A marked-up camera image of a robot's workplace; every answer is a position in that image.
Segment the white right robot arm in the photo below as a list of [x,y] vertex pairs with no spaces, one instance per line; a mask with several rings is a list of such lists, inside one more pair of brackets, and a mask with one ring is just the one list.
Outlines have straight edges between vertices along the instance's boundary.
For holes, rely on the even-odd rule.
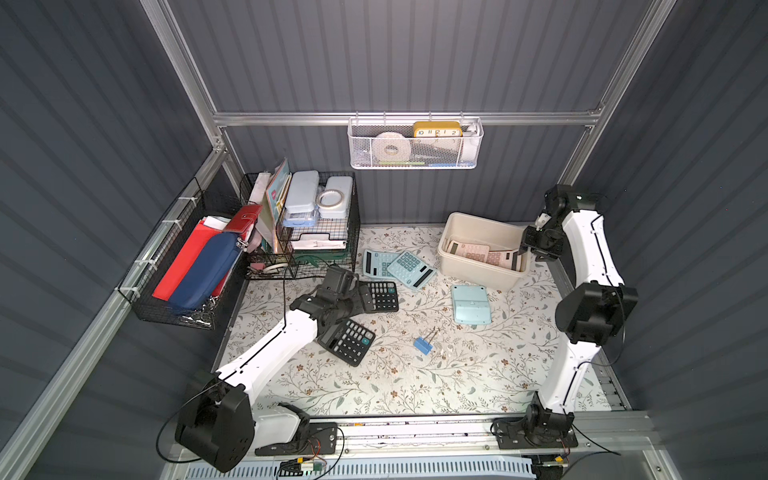
[[639,300],[614,265],[600,199],[569,185],[553,186],[545,192],[542,213],[521,239],[521,251],[544,261],[558,260],[568,245],[576,278],[555,309],[558,347],[545,382],[526,409],[523,431],[529,436],[563,438],[571,429],[587,367],[619,334]]

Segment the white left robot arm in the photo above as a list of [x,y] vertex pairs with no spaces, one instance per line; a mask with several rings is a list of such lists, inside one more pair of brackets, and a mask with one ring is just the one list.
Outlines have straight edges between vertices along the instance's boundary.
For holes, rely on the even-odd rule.
[[330,266],[315,290],[283,304],[283,319],[247,351],[214,373],[195,376],[193,395],[178,413],[176,442],[221,473],[259,448],[308,448],[310,417],[285,403],[259,409],[258,397],[295,354],[362,312],[356,275]]

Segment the beige plastic storage box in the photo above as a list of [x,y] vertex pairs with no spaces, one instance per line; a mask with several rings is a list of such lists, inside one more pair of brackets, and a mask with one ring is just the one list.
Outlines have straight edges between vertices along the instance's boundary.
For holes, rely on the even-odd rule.
[[525,228],[469,214],[449,215],[437,253],[440,272],[501,291],[511,290],[532,265],[521,249]]

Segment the pink calculator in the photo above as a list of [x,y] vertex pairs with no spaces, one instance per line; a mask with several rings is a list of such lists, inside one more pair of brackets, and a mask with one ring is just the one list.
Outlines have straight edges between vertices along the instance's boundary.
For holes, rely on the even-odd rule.
[[487,253],[467,252],[464,257],[469,260],[478,261],[482,263],[487,262]]
[[490,251],[486,257],[486,263],[507,270],[519,271],[522,266],[522,257],[518,250]]
[[467,252],[477,252],[477,253],[483,252],[483,253],[487,253],[488,255],[488,253],[490,252],[490,247],[484,244],[474,244],[474,243],[466,243],[466,242],[459,242],[456,240],[450,240],[448,242],[447,252],[451,255],[465,258],[464,255]]

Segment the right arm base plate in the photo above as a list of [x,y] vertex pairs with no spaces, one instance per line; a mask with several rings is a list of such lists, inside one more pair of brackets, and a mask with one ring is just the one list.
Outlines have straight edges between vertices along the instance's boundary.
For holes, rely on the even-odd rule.
[[526,418],[497,418],[490,426],[490,433],[500,450],[513,449],[563,449],[578,446],[573,430],[557,430],[549,426],[529,426]]

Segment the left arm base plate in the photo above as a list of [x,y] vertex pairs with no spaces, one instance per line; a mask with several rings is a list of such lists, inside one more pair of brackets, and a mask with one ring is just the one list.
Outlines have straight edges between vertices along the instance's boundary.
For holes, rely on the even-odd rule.
[[340,440],[338,424],[335,422],[309,423],[300,426],[294,437],[287,443],[276,443],[254,450],[254,455],[279,456],[325,456],[333,454]]

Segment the pink calculator front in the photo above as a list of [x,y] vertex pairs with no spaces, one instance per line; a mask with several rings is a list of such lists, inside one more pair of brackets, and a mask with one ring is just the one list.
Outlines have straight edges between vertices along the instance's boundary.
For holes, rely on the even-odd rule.
[[467,252],[464,257],[469,260],[478,261],[482,263],[487,262],[487,253]]

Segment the black calculator front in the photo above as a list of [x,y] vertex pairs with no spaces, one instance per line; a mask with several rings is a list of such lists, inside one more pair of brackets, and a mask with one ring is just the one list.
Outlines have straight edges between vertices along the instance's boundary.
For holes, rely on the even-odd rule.
[[357,367],[372,346],[376,334],[351,318],[343,319],[317,338],[320,346],[346,364]]

